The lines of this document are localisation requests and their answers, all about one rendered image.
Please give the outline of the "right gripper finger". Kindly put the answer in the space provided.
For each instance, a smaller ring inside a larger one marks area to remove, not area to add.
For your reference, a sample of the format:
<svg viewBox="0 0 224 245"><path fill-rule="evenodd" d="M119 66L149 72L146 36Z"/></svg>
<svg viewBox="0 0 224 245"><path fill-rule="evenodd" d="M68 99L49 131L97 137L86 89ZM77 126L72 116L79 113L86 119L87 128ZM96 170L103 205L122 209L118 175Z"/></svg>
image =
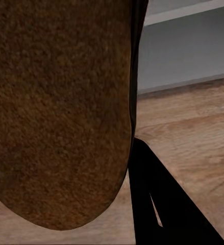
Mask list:
<svg viewBox="0 0 224 245"><path fill-rule="evenodd" d="M138 138L134 138L127 170L136 245L224 245L151 148Z"/></svg>

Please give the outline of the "sandal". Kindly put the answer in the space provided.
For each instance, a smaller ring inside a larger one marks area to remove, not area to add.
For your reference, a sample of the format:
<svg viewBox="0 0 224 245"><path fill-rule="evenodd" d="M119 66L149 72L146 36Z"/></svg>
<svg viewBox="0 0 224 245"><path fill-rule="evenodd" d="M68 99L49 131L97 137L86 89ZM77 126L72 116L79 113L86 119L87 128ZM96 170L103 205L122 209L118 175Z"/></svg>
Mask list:
<svg viewBox="0 0 224 245"><path fill-rule="evenodd" d="M0 0L0 201L84 226L124 182L148 0Z"/></svg>

